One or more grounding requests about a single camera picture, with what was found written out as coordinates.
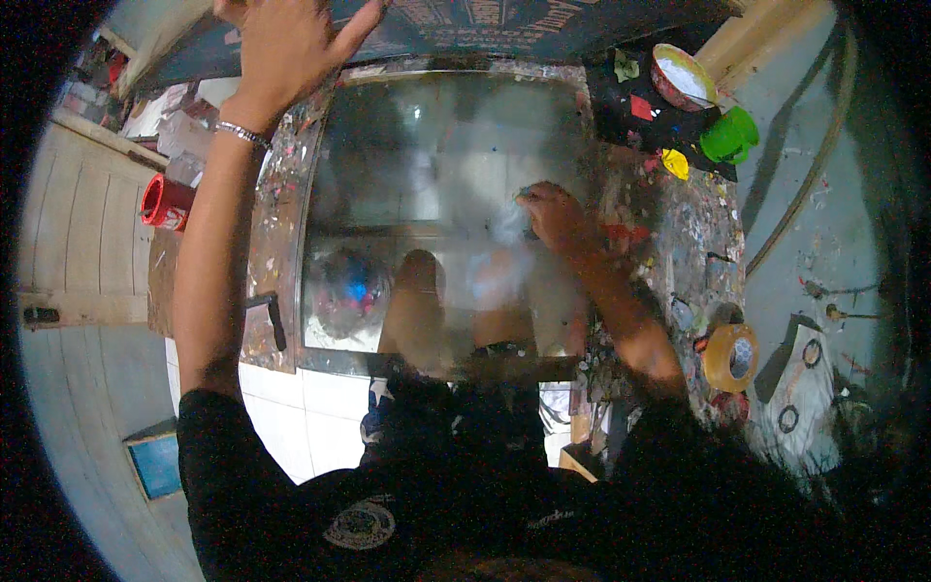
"black shirt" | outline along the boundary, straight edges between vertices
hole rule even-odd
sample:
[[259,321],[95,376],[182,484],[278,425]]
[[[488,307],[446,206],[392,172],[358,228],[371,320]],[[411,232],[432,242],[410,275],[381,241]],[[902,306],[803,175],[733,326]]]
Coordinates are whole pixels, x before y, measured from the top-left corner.
[[[418,579],[451,555],[559,561],[605,580],[722,568],[752,576],[761,567],[742,565],[739,544],[721,546],[722,534],[738,542],[747,534],[748,523],[734,519],[744,502],[726,475],[732,457],[684,403],[647,408],[615,470],[618,482],[588,483],[547,467],[509,470],[464,453],[332,471],[296,486],[245,407],[204,390],[182,398],[178,443],[207,579]],[[785,529],[750,522],[768,535]]]

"hand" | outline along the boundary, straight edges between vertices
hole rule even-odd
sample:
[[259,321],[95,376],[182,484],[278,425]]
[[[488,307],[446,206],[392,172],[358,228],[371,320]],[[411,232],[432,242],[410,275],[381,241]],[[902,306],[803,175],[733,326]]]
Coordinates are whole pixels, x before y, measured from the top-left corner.
[[517,203],[530,212],[536,235],[558,255],[573,258],[601,248],[595,229],[586,222],[582,205],[560,186],[538,182],[518,196]]
[[292,103],[313,93],[374,30],[390,0],[370,0],[338,33],[327,0],[214,0],[214,13],[242,34],[237,119],[264,133]]

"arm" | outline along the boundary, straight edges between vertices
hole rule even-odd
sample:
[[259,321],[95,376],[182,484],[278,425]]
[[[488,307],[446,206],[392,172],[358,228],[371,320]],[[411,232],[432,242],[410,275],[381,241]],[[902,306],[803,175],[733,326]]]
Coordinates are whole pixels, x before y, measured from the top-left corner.
[[[242,82],[220,119],[270,138],[281,115],[356,52],[387,3],[371,0],[333,37],[323,0],[216,0],[242,31]],[[178,256],[174,322],[182,394],[207,389],[241,399],[252,197],[264,152],[218,132]]]
[[518,203],[531,214],[533,231],[563,257],[601,311],[614,350],[648,380],[657,398],[685,398],[685,380],[666,331],[634,298],[630,273],[614,267],[588,229],[578,201],[559,186],[538,183]]

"green cup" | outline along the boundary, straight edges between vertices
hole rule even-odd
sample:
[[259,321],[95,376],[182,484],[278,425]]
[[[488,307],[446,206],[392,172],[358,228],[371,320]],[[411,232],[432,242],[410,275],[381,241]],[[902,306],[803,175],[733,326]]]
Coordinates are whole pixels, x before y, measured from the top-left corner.
[[747,159],[751,147],[760,144],[760,132],[750,114],[735,107],[714,122],[698,141],[712,162],[736,165]]

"silver bracelet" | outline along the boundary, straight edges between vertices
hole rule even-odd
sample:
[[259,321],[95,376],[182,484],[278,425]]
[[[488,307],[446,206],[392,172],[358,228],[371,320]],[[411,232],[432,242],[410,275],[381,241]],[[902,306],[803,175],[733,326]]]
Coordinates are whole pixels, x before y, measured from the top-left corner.
[[228,121],[218,121],[217,129],[229,131],[239,139],[246,140],[247,142],[258,143],[265,149],[266,152],[272,149],[272,144],[266,138],[262,137],[258,133],[255,133],[254,131],[249,131],[246,128],[242,128]]

